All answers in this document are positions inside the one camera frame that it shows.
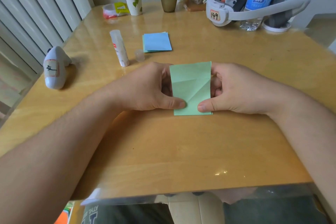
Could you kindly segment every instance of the controller label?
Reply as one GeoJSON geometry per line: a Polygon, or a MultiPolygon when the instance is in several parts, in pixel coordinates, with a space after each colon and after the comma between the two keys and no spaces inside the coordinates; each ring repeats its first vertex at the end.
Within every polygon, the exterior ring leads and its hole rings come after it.
{"type": "Polygon", "coordinates": [[[248,10],[257,10],[270,5],[271,0],[247,0],[245,8],[248,10]]]}
{"type": "Polygon", "coordinates": [[[43,63],[45,77],[59,77],[60,64],[55,59],[47,59],[43,63]]]}
{"type": "Polygon", "coordinates": [[[215,20],[215,21],[220,21],[221,20],[221,16],[219,14],[219,11],[215,11],[215,10],[210,10],[210,17],[215,20]]]}

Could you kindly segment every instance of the fingernail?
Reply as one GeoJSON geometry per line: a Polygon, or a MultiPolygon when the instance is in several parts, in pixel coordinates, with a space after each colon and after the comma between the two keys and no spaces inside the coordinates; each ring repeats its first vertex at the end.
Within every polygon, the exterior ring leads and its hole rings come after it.
{"type": "Polygon", "coordinates": [[[205,111],[205,105],[199,105],[199,106],[197,107],[197,110],[198,110],[199,112],[204,112],[204,111],[205,111]]]}

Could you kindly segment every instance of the white controller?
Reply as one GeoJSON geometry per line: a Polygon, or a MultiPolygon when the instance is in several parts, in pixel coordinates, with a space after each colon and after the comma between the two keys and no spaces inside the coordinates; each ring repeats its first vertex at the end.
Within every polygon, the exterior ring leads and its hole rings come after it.
{"type": "Polygon", "coordinates": [[[71,59],[61,47],[51,48],[43,62],[45,85],[50,89],[61,89],[67,78],[65,67],[69,64],[71,59]]]}

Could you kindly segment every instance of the blue bottle label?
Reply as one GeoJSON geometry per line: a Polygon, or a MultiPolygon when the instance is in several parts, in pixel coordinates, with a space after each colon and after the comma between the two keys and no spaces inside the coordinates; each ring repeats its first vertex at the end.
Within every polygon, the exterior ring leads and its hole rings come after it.
{"type": "Polygon", "coordinates": [[[248,10],[257,10],[270,5],[271,0],[247,0],[245,8],[248,10]]]}

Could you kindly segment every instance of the glue stick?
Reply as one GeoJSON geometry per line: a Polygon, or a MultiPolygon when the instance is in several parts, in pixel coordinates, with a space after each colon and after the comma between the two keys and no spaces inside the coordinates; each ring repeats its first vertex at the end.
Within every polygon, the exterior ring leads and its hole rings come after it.
{"type": "Polygon", "coordinates": [[[113,30],[110,32],[112,43],[117,53],[120,65],[122,67],[127,67],[129,65],[129,60],[124,45],[123,38],[121,37],[120,30],[113,30]]]}

